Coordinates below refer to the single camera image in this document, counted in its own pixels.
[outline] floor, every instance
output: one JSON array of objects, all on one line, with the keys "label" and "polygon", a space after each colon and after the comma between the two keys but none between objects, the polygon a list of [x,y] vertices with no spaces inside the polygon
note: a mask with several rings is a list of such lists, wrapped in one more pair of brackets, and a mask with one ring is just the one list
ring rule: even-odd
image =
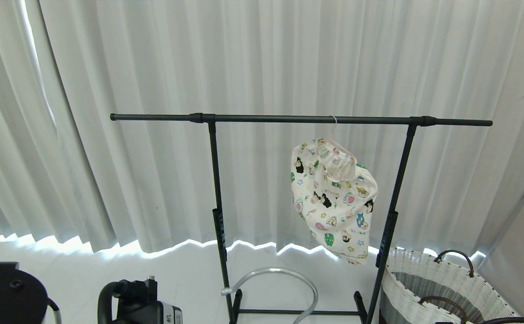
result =
[{"label": "floor", "polygon": [[[106,283],[145,280],[148,275],[154,275],[158,282],[159,299],[182,309],[185,323],[228,323],[225,298],[220,295],[223,284],[215,244],[184,244],[151,255],[141,254],[135,246],[95,254],[87,250],[79,240],[58,244],[53,238],[39,242],[26,236],[0,238],[0,261],[18,261],[21,270],[37,277],[60,307],[64,324],[95,323],[98,293]],[[274,246],[235,244],[228,253],[231,285],[260,267],[287,267],[309,277],[318,287],[316,310],[354,311],[356,290],[369,305],[376,275],[374,254],[369,255],[368,262],[366,266],[349,265],[320,248],[310,254],[288,248],[277,256]],[[312,291],[288,275],[254,277],[242,286],[242,291],[242,308],[303,310],[312,301]],[[241,314],[239,323],[290,324],[294,318],[295,315]],[[45,323],[53,322],[48,312]],[[357,316],[314,315],[303,320],[304,324],[359,322]]]}]

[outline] white woven basket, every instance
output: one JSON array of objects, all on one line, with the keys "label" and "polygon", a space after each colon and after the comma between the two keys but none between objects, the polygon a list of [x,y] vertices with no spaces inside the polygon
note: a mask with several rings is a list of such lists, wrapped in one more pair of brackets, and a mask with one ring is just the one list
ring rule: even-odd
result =
[{"label": "white woven basket", "polygon": [[439,261],[441,258],[421,252],[394,249],[389,253],[380,301],[380,313],[388,324],[463,322],[460,311],[443,301],[420,304],[420,299],[427,296],[455,302],[465,311],[468,324],[519,316],[486,280],[474,274],[472,263],[469,271]]}]

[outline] light under curtain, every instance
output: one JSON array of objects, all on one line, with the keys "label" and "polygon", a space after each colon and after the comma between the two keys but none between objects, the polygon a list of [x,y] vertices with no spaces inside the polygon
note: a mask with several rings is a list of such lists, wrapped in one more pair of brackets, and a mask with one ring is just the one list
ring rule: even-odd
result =
[{"label": "light under curtain", "polygon": [[[0,101],[0,134],[17,148],[0,155],[0,217],[7,218],[0,230],[79,235],[95,251],[133,240],[156,252],[215,239],[207,128],[112,122],[110,113],[493,119],[490,129],[419,129],[397,208],[393,245],[404,248],[487,251],[524,195],[524,1],[40,1],[26,8],[39,68],[21,23],[10,22],[21,14],[0,2],[0,100],[11,98]],[[1,32],[9,28],[18,32]],[[26,82],[14,63],[25,66]],[[55,125],[46,123],[46,103]],[[289,156],[330,130],[218,125],[228,245],[317,245],[291,205]],[[378,182],[373,245],[405,136],[402,126],[334,132]],[[24,149],[30,144],[36,154]],[[13,170],[18,178],[9,177]],[[30,199],[38,204],[17,209]]]}]

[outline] rack vertical pole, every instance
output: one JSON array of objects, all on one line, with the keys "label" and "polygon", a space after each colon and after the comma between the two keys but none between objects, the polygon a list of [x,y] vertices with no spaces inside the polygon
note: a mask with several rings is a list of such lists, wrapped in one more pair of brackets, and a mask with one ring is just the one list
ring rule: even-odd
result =
[{"label": "rack vertical pole", "polygon": [[384,233],[380,242],[380,251],[376,258],[376,266],[378,273],[376,274],[376,281],[374,284],[374,291],[372,291],[372,299],[370,300],[370,307],[368,309],[368,317],[365,324],[371,324],[374,318],[376,309],[376,302],[382,287],[382,278],[384,275],[386,261],[388,260],[388,253],[390,252],[390,243],[398,220],[398,212],[396,211],[396,204],[398,203],[398,195],[400,194],[400,187],[402,187],[402,180],[406,172],[406,164],[408,163],[408,156],[410,156],[410,149],[412,148],[412,140],[416,134],[417,125],[408,125],[406,133],[406,141],[404,142],[404,149],[402,150],[402,157],[400,158],[400,166],[398,167],[398,174],[396,175],[396,183],[394,184],[394,191],[390,199],[390,207],[388,208],[388,217],[386,218],[386,225],[384,225]]},{"label": "rack vertical pole", "polygon": [[[216,242],[218,246],[218,256],[220,257],[220,267],[222,271],[222,279],[224,281],[224,287],[229,287],[230,282],[228,279],[228,268],[226,265],[227,253],[226,253],[226,240],[224,237],[224,219],[222,213],[222,196],[220,188],[220,169],[218,167],[218,149],[216,140],[216,121],[213,119],[207,121],[208,132],[210,133],[210,150],[212,153],[212,170],[214,174],[214,191],[216,192],[216,209],[213,209],[214,227],[216,229]],[[232,310],[232,296],[226,295],[226,306],[228,308],[228,318],[230,324],[235,323],[234,313]]]}]

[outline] clothing rack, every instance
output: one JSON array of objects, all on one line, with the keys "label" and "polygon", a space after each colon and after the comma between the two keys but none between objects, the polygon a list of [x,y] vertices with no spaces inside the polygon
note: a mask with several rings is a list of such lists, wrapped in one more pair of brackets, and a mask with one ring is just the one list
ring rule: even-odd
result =
[{"label": "clothing rack", "polygon": [[[224,219],[222,212],[222,197],[220,189],[220,170],[218,167],[218,153],[216,140],[216,123],[217,122],[247,122],[247,123],[339,123],[339,124],[378,124],[378,125],[408,125],[406,131],[406,141],[402,150],[402,157],[400,158],[400,166],[398,167],[398,175],[396,176],[396,183],[392,191],[392,198],[390,200],[390,207],[388,209],[388,216],[386,217],[386,224],[382,240],[380,242],[380,249],[376,257],[376,266],[378,273],[376,275],[374,291],[372,291],[372,299],[368,312],[364,307],[362,297],[359,291],[354,293],[354,301],[356,303],[357,311],[314,311],[312,315],[357,315],[363,324],[371,324],[374,318],[376,302],[379,297],[380,288],[382,285],[382,278],[384,275],[384,268],[386,267],[386,260],[390,251],[389,246],[392,242],[394,228],[398,219],[398,212],[396,211],[396,203],[398,202],[398,195],[400,194],[400,187],[402,186],[402,179],[406,171],[406,163],[410,155],[412,147],[412,140],[416,133],[417,127],[427,127],[433,125],[456,125],[456,126],[492,126],[492,121],[482,121],[473,119],[439,119],[435,117],[333,117],[333,116],[287,116],[287,115],[215,115],[213,113],[191,113],[190,115],[132,115],[132,114],[118,114],[111,113],[110,119],[112,121],[187,121],[193,123],[207,123],[208,131],[210,133],[210,149],[212,153],[212,168],[214,176],[214,189],[216,193],[216,208],[212,210],[214,218],[214,226],[216,230],[216,241],[218,247],[218,255],[220,257],[220,267],[222,272],[222,279],[224,287],[230,287],[227,269],[227,253],[224,233]],[[243,293],[239,289],[235,294],[234,302],[232,302],[231,295],[226,296],[226,305],[228,308],[228,317],[230,324],[236,324],[240,314],[254,313],[254,314],[301,314],[303,311],[298,310],[258,310],[258,309],[242,309],[240,303]]]}]

